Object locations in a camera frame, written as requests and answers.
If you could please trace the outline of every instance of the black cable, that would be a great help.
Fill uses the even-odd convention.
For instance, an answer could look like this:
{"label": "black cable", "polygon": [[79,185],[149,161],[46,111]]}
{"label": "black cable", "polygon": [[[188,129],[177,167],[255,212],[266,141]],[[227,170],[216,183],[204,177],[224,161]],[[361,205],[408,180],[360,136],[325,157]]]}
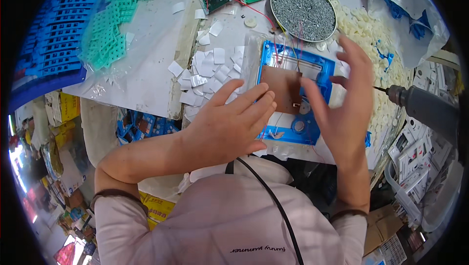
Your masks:
{"label": "black cable", "polygon": [[251,173],[261,182],[262,186],[264,186],[264,188],[267,190],[267,192],[269,192],[270,197],[272,197],[273,201],[277,205],[278,210],[280,210],[280,214],[282,215],[283,220],[285,221],[285,224],[287,225],[288,232],[290,233],[290,238],[292,239],[293,247],[295,248],[296,258],[298,259],[298,263],[300,265],[303,265],[304,264],[303,263],[303,258],[301,258],[300,248],[298,248],[298,244],[296,243],[295,233],[293,233],[292,226],[290,225],[290,221],[288,220],[287,214],[285,213],[285,210],[283,209],[282,204],[280,204],[280,202],[278,201],[275,194],[272,192],[272,190],[269,188],[269,186],[267,186],[266,182],[264,182],[264,180],[261,179],[261,177],[254,171],[254,169],[252,169],[249,166],[249,164],[244,162],[244,160],[242,160],[239,157],[237,158],[237,160],[240,163],[243,163],[243,165],[246,168],[248,168],[251,171]]}

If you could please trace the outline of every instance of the left hand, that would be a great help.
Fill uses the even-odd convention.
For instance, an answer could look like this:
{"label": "left hand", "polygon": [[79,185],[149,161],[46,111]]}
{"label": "left hand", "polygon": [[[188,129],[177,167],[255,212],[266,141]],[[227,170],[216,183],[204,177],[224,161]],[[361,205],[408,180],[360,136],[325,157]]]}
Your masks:
{"label": "left hand", "polygon": [[178,132],[187,164],[194,169],[228,163],[236,157],[266,148],[255,138],[277,104],[273,91],[260,83],[225,105],[243,80],[231,80],[217,91],[186,129]]}

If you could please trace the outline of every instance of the white plastic bag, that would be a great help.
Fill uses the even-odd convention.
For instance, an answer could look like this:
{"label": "white plastic bag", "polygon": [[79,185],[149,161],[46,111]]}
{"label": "white plastic bag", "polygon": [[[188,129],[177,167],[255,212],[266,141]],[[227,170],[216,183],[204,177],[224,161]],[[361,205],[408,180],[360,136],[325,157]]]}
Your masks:
{"label": "white plastic bag", "polygon": [[394,19],[384,0],[368,0],[369,15],[380,18],[394,31],[395,48],[402,58],[403,67],[415,68],[446,44],[449,31],[431,0],[391,1],[401,6],[415,20],[426,10],[433,34],[426,32],[425,36],[418,40],[409,32],[408,18]]}

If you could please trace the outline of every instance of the brown cuff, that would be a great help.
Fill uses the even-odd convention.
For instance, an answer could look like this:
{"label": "brown cuff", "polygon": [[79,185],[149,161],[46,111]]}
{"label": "brown cuff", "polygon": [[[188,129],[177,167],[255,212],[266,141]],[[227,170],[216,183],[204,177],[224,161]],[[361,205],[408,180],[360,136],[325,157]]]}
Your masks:
{"label": "brown cuff", "polygon": [[125,198],[128,198],[128,199],[136,202],[144,210],[145,215],[148,217],[148,207],[145,206],[140,201],[140,199],[138,199],[134,195],[130,194],[129,192],[122,191],[122,190],[119,190],[119,189],[105,189],[105,190],[97,192],[94,195],[93,200],[91,201],[91,204],[90,204],[90,207],[91,207],[91,209],[93,209],[93,211],[94,211],[94,203],[96,202],[96,200],[98,200],[101,197],[125,197]]}
{"label": "brown cuff", "polygon": [[329,219],[329,222],[333,223],[337,219],[341,218],[342,216],[348,215],[348,214],[350,214],[350,215],[362,215],[362,216],[365,216],[365,218],[368,215],[367,213],[365,213],[365,211],[362,211],[362,210],[357,210],[357,209],[343,210],[343,211],[340,211],[339,213],[337,213],[336,215],[332,216],[331,219]]}

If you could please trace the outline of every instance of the hand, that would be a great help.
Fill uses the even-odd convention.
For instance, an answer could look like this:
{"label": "hand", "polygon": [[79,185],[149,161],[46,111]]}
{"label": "hand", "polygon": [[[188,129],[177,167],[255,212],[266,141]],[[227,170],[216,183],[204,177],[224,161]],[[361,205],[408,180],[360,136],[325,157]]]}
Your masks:
{"label": "hand", "polygon": [[225,105],[243,80],[231,80],[217,91],[181,134],[182,152],[194,169],[228,163],[236,157],[266,148],[254,140],[275,111],[273,91],[260,83]]}
{"label": "hand", "polygon": [[345,52],[338,52],[337,58],[350,65],[347,81],[343,77],[330,77],[332,83],[340,83],[347,89],[341,107],[330,109],[318,86],[308,78],[301,79],[321,135],[338,168],[365,156],[364,141],[373,107],[373,66],[370,58],[358,44],[343,35],[339,43]]}

